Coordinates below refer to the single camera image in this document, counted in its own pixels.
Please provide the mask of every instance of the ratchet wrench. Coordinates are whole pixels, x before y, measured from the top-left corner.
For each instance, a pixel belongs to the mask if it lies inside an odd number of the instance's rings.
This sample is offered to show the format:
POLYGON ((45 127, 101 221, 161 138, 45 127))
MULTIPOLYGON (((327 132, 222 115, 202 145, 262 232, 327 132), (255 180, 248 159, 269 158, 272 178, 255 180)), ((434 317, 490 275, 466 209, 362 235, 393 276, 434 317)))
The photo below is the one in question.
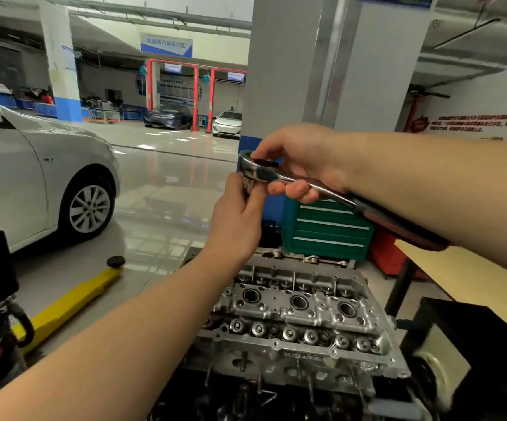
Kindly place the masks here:
POLYGON ((249 194, 255 181, 293 183, 296 180, 306 180, 308 185, 318 191, 324 197, 332 199, 340 204, 347 205, 355 214, 358 214, 377 226, 388 230, 391 234, 429 251, 442 251, 450 242, 409 220, 399 217, 397 214, 377 205, 368 199, 353 193, 341 194, 327 187, 319 180, 310 177, 287 175, 278 169, 278 163, 264 159, 252 159, 252 151, 243 150, 238 156, 238 171, 244 176, 244 188, 249 194))

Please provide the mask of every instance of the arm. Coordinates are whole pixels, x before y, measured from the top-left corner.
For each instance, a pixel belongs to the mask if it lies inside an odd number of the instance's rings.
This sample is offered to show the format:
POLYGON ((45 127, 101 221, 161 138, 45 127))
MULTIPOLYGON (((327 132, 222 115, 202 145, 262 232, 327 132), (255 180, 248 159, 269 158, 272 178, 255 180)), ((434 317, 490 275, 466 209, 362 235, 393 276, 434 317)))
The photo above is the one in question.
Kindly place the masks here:
POLYGON ((265 190, 228 178, 205 248, 0 391, 0 419, 142 420, 261 237, 265 190))
MULTIPOLYGON (((269 136, 252 156, 283 155, 285 168, 353 191, 507 268, 507 142, 301 125, 269 136)), ((306 183, 271 183, 269 191, 317 198, 306 183)))

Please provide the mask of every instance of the silver car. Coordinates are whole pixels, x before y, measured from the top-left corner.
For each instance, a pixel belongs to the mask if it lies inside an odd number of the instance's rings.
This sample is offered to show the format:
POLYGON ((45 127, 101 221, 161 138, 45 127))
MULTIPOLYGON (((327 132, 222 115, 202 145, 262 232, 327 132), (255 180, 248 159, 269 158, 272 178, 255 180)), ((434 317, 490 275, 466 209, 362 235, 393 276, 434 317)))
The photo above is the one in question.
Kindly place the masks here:
POLYGON ((212 122, 212 135, 239 139, 242 133, 242 114, 233 111, 222 112, 212 122))

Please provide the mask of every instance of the windshield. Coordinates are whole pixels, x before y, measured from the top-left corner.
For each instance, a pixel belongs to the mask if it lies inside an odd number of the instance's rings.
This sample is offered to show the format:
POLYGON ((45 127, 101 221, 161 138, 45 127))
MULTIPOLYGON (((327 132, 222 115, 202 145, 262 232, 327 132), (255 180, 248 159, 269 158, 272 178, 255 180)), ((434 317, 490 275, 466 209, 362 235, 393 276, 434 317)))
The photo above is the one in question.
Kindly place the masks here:
POLYGON ((220 114, 220 117, 221 119, 225 119, 225 120, 242 120, 242 114, 239 114, 237 112, 230 112, 230 111, 227 111, 227 112, 222 112, 220 114))
POLYGON ((153 109, 153 111, 179 113, 179 106, 160 103, 157 107, 153 109))

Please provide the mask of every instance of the white car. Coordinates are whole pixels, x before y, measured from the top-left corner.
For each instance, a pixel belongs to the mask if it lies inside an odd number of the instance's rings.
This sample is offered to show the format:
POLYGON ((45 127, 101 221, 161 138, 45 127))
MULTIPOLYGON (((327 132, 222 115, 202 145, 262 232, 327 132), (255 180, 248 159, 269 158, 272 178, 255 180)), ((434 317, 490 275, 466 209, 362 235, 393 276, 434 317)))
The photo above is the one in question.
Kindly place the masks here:
POLYGON ((108 225, 120 183, 95 134, 0 106, 0 230, 14 252, 58 230, 67 242, 108 225))
POLYGON ((240 138, 242 133, 242 114, 233 111, 222 112, 212 121, 212 135, 240 138))

